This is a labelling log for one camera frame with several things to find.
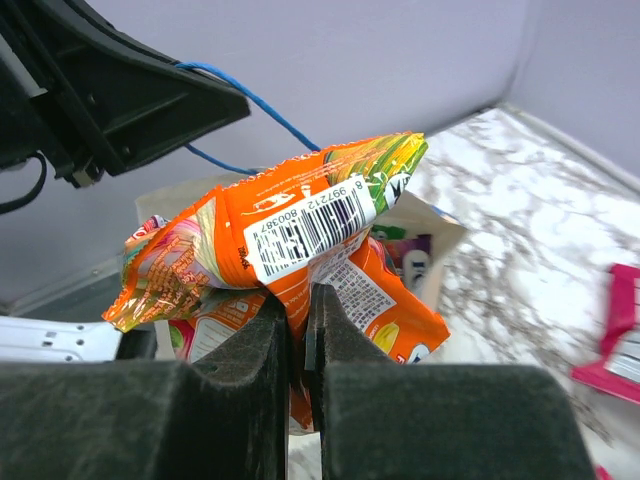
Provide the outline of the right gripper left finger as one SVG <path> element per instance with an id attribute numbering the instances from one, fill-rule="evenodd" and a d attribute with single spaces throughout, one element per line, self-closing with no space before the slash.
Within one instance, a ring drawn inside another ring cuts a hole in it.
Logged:
<path id="1" fill-rule="evenodd" d="M 269 297 L 199 361 L 5 364 L 5 479 L 283 479 L 289 334 Z"/>

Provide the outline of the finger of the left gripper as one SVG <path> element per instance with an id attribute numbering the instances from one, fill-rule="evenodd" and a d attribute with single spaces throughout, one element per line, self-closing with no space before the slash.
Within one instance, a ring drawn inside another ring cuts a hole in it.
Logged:
<path id="1" fill-rule="evenodd" d="M 38 29 L 91 160 L 112 176 L 250 114 L 244 95 L 117 30 L 85 1 L 35 1 Z"/>

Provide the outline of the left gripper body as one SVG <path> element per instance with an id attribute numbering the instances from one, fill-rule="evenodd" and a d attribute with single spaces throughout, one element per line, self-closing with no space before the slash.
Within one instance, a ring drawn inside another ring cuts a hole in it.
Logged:
<path id="1" fill-rule="evenodd" d="M 1 4 L 1 167 L 39 158 L 76 188 L 105 174 L 105 18 L 87 1 Z"/>

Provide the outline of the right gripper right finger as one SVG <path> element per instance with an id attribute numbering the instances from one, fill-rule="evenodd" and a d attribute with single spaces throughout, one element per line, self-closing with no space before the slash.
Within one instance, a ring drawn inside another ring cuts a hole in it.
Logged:
<path id="1" fill-rule="evenodd" d="M 527 365 L 400 365 L 315 285 L 305 370 L 326 479 L 593 479 L 570 401 Z"/>

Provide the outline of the purple Fox's candy bag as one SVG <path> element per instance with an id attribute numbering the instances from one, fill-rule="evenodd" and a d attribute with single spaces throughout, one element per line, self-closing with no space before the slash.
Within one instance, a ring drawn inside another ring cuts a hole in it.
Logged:
<path id="1" fill-rule="evenodd" d="M 371 234 L 385 248 L 403 284 L 419 296 L 431 267 L 432 236 L 384 225 L 374 225 Z"/>

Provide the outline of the pink red candy bag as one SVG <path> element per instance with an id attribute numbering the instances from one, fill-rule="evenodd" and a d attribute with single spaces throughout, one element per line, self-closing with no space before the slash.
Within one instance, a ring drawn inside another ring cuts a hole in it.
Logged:
<path id="1" fill-rule="evenodd" d="M 613 477 L 602 466 L 597 466 L 595 472 L 598 480 L 613 480 Z"/>

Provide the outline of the pink snack bag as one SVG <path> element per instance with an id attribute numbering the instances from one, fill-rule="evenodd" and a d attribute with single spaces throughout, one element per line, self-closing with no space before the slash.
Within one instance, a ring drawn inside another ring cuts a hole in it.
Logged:
<path id="1" fill-rule="evenodd" d="M 609 270 L 609 304 L 600 359 L 575 367 L 570 377 L 600 392 L 639 404 L 639 269 Z"/>

